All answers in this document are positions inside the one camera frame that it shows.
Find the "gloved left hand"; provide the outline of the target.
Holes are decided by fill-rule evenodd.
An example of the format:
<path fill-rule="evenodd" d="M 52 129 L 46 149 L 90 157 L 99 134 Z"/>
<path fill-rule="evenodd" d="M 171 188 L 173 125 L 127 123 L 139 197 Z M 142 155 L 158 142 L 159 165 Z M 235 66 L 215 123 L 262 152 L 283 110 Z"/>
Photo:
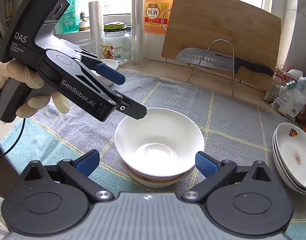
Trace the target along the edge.
<path fill-rule="evenodd" d="M 44 81 L 36 72 L 30 70 L 25 64 L 16 59 L 7 63 L 0 62 L 0 90 L 3 89 L 6 81 L 10 78 L 23 82 L 33 89 L 40 89 L 44 85 Z M 54 92 L 50 95 L 30 98 L 27 103 L 16 110 L 16 115 L 20 118 L 30 118 L 40 109 L 46 107 L 50 100 L 54 102 L 61 113 L 66 114 L 69 112 L 71 107 L 70 100 L 60 92 Z"/>

